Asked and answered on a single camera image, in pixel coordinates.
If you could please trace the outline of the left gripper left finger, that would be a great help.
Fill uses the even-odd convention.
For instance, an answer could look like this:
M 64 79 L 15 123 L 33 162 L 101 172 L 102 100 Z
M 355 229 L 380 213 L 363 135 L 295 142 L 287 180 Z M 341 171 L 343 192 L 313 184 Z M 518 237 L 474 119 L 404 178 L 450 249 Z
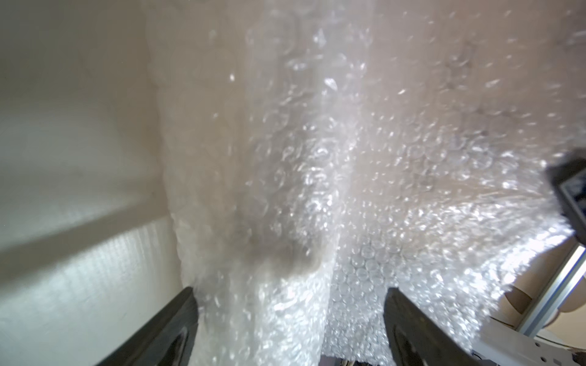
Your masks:
M 198 303 L 192 287 L 184 288 L 160 312 L 99 366 L 185 366 L 198 332 Z

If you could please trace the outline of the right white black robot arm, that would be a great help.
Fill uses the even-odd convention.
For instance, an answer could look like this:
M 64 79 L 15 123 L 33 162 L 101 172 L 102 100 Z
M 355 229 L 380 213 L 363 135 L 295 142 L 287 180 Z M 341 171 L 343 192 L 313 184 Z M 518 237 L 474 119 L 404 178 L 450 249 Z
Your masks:
M 547 170 L 547 176 L 569 221 L 572 245 L 546 286 L 532 300 L 520 323 L 513 329 L 489 323 L 474 347 L 482 364 L 495 365 L 584 365 L 585 352 L 560 348 L 537 339 L 546 320 L 552 317 L 585 274 L 585 154 L 578 151 L 563 163 Z

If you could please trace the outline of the bubble clear cylinder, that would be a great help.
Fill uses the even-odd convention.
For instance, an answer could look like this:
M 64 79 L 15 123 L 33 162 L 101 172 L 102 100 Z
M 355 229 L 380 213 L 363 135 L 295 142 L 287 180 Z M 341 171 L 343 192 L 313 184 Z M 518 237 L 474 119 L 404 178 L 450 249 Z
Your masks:
M 399 288 L 468 349 L 569 237 L 583 1 L 145 1 L 192 365 L 391 365 Z

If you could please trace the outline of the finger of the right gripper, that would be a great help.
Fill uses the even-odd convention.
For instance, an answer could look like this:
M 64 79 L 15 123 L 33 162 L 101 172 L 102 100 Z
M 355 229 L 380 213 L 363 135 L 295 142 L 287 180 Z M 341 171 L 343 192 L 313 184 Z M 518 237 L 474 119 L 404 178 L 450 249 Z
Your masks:
M 585 244 L 585 155 L 566 155 L 546 170 L 549 183 L 580 244 Z

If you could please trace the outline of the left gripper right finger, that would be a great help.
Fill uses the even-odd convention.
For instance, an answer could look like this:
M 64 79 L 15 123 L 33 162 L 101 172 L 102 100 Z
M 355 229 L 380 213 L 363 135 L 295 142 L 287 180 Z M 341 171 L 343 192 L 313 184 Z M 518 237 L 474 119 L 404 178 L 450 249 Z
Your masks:
M 396 365 L 478 365 L 398 288 L 389 288 L 383 319 Z

